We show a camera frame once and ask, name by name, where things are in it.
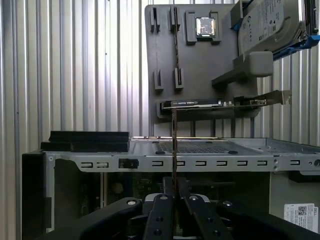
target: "white sticker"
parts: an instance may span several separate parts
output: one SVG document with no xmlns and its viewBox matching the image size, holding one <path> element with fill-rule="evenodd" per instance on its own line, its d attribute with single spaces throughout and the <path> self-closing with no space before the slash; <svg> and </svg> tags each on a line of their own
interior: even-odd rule
<svg viewBox="0 0 320 240">
<path fill-rule="evenodd" d="M 312 231 L 314 231 L 315 233 L 318 233 L 318 218 L 319 218 L 319 208 L 315 207 L 314 208 L 314 215 L 313 215 L 313 229 Z"/>
<path fill-rule="evenodd" d="M 318 233 L 318 211 L 313 203 L 285 204 L 284 220 Z"/>
<path fill-rule="evenodd" d="M 278 32 L 284 20 L 284 0 L 260 1 L 243 18 L 238 33 L 239 54 L 246 53 L 273 33 Z"/>
</svg>

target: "ventilation slot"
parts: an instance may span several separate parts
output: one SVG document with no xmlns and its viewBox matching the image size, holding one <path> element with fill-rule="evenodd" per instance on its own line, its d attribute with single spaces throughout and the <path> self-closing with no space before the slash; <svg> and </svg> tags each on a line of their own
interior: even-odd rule
<svg viewBox="0 0 320 240">
<path fill-rule="evenodd" d="M 178 162 L 176 163 L 176 165 L 177 165 L 178 167 L 184 167 L 184 166 L 186 165 L 186 162 L 185 162 L 185 161 L 178 161 Z"/>
<path fill-rule="evenodd" d="M 94 164 L 92 162 L 81 162 L 80 167 L 82 169 L 92 169 Z"/>
<path fill-rule="evenodd" d="M 267 161 L 258 161 L 257 166 L 267 166 L 268 162 Z"/>
<path fill-rule="evenodd" d="M 109 168 L 109 163 L 108 162 L 97 162 L 96 167 L 98 169 L 107 169 L 107 168 Z"/>
<path fill-rule="evenodd" d="M 163 167 L 164 162 L 163 161 L 152 161 L 152 167 Z"/>
<path fill-rule="evenodd" d="M 290 161 L 291 166 L 299 166 L 300 165 L 300 160 L 291 160 Z"/>
<path fill-rule="evenodd" d="M 216 161 L 218 167 L 226 167 L 228 165 L 227 161 Z"/>
<path fill-rule="evenodd" d="M 248 166 L 248 161 L 237 161 L 236 165 L 237 166 Z"/>
<path fill-rule="evenodd" d="M 195 165 L 197 167 L 198 166 L 205 167 L 205 166 L 207 166 L 207 161 L 195 161 Z"/>
</svg>

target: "barcode label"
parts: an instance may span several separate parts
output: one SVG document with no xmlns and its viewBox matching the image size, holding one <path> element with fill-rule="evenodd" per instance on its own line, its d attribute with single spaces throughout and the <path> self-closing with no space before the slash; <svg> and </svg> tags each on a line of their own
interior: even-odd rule
<svg viewBox="0 0 320 240">
<path fill-rule="evenodd" d="M 318 211 L 313 203 L 285 204 L 284 220 L 318 233 Z"/>
</svg>

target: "corrugated metal wall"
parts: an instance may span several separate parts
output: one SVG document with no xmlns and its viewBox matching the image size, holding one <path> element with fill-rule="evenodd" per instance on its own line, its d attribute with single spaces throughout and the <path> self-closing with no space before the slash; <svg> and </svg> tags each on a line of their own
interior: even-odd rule
<svg viewBox="0 0 320 240">
<path fill-rule="evenodd" d="M 214 0 L 0 0 L 0 240 L 20 235 L 21 154 L 50 130 L 170 134 L 168 124 L 149 126 L 144 8 L 173 3 Z M 261 94 L 292 89 L 292 105 L 255 119 L 183 122 L 179 134 L 319 145 L 319 58 L 318 47 L 296 53 L 258 80 Z"/>
</svg>

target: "metal mesh panel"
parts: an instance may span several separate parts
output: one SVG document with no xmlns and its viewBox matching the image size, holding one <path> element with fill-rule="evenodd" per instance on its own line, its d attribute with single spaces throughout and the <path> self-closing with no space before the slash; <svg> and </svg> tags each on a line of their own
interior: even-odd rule
<svg viewBox="0 0 320 240">
<path fill-rule="evenodd" d="M 172 153 L 172 142 L 158 142 L 156 143 L 156 149 L 157 151 Z M 213 142 L 180 141 L 177 145 L 177 153 L 180 154 L 223 154 L 228 151 L 229 149 Z"/>
</svg>

